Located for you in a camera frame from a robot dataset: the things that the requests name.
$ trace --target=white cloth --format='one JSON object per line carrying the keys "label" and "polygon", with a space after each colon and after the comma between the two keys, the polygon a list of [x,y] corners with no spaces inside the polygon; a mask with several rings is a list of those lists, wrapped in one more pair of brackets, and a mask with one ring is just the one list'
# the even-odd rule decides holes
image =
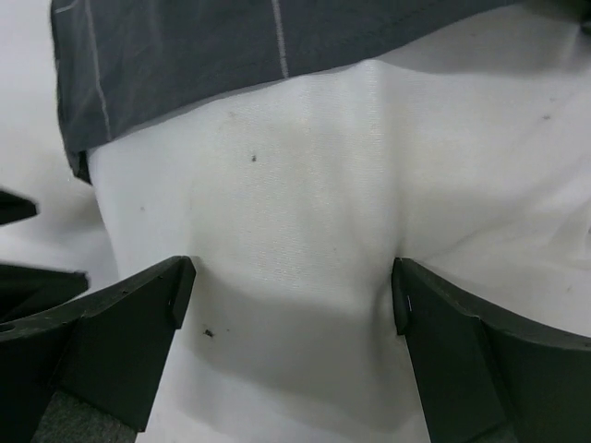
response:
{"label": "white cloth", "polygon": [[202,263],[139,442],[428,442],[395,256],[591,335],[589,48],[504,8],[95,151],[122,275]]}

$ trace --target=dark fabric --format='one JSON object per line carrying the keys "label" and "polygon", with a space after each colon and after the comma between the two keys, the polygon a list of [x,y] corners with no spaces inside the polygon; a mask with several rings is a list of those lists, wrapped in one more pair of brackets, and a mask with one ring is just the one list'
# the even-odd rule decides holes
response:
{"label": "dark fabric", "polygon": [[133,443],[136,432],[111,415],[57,391],[31,443]]}
{"label": "dark fabric", "polygon": [[179,108],[384,54],[516,1],[53,0],[70,164],[88,180],[84,151]]}

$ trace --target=white surface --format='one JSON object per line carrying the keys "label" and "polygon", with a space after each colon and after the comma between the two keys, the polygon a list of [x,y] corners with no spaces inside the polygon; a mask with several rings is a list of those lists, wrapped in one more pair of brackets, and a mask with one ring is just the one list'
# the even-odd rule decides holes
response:
{"label": "white surface", "polygon": [[0,228],[0,261],[86,270],[117,280],[93,190],[72,177],[59,135],[48,0],[3,0],[0,14],[0,188],[41,215]]}
{"label": "white surface", "polygon": [[591,334],[589,48],[506,8],[96,151],[121,272],[204,267],[139,441],[426,443],[395,255]]}

